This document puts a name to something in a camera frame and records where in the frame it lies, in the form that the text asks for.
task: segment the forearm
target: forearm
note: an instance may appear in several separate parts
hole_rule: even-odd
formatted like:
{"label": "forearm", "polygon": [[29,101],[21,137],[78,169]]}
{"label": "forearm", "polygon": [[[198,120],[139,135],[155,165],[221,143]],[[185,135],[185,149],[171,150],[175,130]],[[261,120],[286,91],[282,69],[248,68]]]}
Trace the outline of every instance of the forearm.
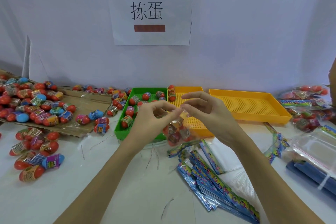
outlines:
{"label": "forearm", "polygon": [[242,131],[236,137],[237,143],[232,148],[245,168],[272,224],[323,223],[273,169],[246,133]]}
{"label": "forearm", "polygon": [[106,162],[94,179],[72,204],[57,218],[54,224],[100,223],[114,191],[136,151],[123,142]]}

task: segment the yellow plastic tray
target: yellow plastic tray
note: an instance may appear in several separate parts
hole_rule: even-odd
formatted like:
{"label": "yellow plastic tray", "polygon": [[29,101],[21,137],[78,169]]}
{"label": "yellow plastic tray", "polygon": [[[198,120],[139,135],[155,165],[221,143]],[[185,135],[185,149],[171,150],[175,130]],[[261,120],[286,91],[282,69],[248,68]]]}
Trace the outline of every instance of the yellow plastic tray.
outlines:
{"label": "yellow plastic tray", "polygon": [[[170,102],[176,107],[180,107],[180,105],[187,101],[187,99],[181,99],[181,96],[183,94],[186,94],[188,92],[194,92],[194,91],[203,91],[202,87],[175,87],[175,93],[176,93],[176,100],[174,102]],[[187,124],[191,127],[192,130],[194,130],[199,136],[202,137],[211,137],[213,134],[204,126],[204,124],[194,118],[190,117],[187,120]]]}
{"label": "yellow plastic tray", "polygon": [[223,100],[236,120],[286,124],[292,117],[269,93],[209,89],[209,94]]}

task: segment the cardboard sheet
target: cardboard sheet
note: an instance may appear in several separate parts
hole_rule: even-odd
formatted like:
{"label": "cardboard sheet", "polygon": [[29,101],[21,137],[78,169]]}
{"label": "cardboard sheet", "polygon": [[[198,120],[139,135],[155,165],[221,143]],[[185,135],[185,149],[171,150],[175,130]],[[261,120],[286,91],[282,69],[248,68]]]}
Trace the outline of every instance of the cardboard sheet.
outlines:
{"label": "cardboard sheet", "polygon": [[[9,78],[19,78],[5,70],[0,69],[0,74],[6,74]],[[62,102],[72,103],[76,106],[76,111],[73,114],[73,119],[66,124],[58,124],[54,127],[46,127],[44,125],[38,125],[33,122],[19,123],[12,122],[15,124],[23,124],[29,127],[44,128],[50,131],[57,131],[62,134],[71,135],[75,137],[84,136],[87,133],[92,132],[95,123],[90,122],[86,125],[79,125],[75,121],[75,117],[78,114],[88,115],[90,112],[99,109],[100,111],[106,112],[109,106],[111,105],[111,96],[107,94],[90,94],[82,91],[67,90],[58,88],[58,91],[61,91],[64,94]],[[6,119],[1,119],[2,122],[8,122]]]}

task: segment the white table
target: white table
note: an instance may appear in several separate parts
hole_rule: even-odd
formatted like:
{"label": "white table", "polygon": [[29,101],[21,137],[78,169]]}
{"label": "white table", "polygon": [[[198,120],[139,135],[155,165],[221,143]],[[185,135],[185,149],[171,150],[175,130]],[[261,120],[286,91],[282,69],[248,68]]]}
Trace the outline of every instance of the white table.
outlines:
{"label": "white table", "polygon": [[[0,223],[53,223],[117,149],[119,144],[113,130],[118,118],[110,119],[111,129],[104,136],[93,133],[82,140],[63,137],[58,152],[65,155],[65,162],[59,170],[46,172],[33,183],[18,180],[19,171],[13,168],[16,158],[8,155],[10,147],[17,143],[15,133],[23,126],[0,126]],[[258,123],[240,124],[247,133],[263,128]],[[274,128],[288,138],[296,134],[290,125]],[[167,157],[168,148],[167,144],[157,145],[154,147],[156,154],[149,145],[136,155],[115,191],[103,217],[103,224],[246,223],[222,209],[208,213],[174,171],[178,159]],[[336,201],[286,170],[282,160],[275,159],[272,166],[324,222],[335,222]],[[172,198],[174,200],[167,206],[161,219],[165,205]],[[263,211],[260,213],[262,222],[267,223]]]}

